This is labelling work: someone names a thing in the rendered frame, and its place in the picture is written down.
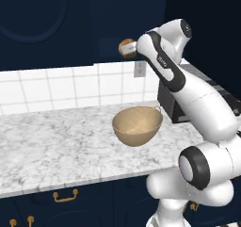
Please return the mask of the black countertop oven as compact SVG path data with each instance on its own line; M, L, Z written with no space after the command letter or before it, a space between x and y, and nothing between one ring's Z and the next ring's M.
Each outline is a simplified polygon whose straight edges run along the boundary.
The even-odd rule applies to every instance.
M202 73L199 69L191 65L184 58L181 61L181 67L214 87L228 103L234 115L236 117L241 115L241 102L237 100L234 96L232 96L227 90L218 85L214 80ZM157 100L159 104L164 108L166 113L169 115L169 118L173 123L189 121L189 118L186 116L179 104L176 102L170 92L165 88L162 82L159 82Z

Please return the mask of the navy drawer front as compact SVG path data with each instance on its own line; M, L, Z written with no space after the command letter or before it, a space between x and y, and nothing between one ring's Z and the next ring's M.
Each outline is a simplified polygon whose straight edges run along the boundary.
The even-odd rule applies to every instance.
M77 188L78 196L67 203L55 203L58 198L72 196ZM32 193L14 198L20 215L33 216L33 227L113 227L112 186L93 184Z

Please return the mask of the tall navy cabinet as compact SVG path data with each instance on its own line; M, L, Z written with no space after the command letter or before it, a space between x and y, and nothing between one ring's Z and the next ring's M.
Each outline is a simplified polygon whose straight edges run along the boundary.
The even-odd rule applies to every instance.
M241 0L167 0L165 19L185 19L185 59L241 101Z

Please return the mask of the round brown cabinet knob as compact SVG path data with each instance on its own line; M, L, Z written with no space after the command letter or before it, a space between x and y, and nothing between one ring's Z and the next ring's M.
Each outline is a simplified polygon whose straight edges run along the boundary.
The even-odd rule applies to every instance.
M135 51L133 54L130 54L130 55L127 55L127 56L125 56L122 52L122 46L126 45L128 43L131 43L131 42L135 42L135 41L132 40L132 39L125 39L119 44L119 52L124 58L133 58L137 55L137 51Z

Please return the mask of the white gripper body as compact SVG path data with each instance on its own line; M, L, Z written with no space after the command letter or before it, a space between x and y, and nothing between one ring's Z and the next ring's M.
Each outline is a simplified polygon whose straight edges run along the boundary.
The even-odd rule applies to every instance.
M131 42L122 46L122 52L125 56L133 54L136 50L137 44L135 42Z

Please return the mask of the tan woven basket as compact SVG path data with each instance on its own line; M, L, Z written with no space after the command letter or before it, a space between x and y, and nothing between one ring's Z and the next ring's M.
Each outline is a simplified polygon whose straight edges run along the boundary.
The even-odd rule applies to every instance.
M119 112L112 120L112 127L120 142L137 147L155 136L162 121L159 106L135 106Z

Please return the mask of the grey wall outlet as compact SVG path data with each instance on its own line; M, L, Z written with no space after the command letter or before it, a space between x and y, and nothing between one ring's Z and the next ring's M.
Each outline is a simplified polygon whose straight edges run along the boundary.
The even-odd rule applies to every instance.
M134 68L134 77L145 77L146 76L146 61L136 61Z

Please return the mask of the navy lower cabinet door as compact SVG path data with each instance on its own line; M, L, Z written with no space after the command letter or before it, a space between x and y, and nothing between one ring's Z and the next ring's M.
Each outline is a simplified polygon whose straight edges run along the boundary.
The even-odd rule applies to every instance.
M113 227L146 227L158 200L148 193L147 176L113 182Z

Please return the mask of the navy cabinet door plain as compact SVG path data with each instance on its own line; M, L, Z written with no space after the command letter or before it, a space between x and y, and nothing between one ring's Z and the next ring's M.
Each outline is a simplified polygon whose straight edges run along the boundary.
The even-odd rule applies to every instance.
M119 43L161 25L166 0L90 0L94 60L122 61Z

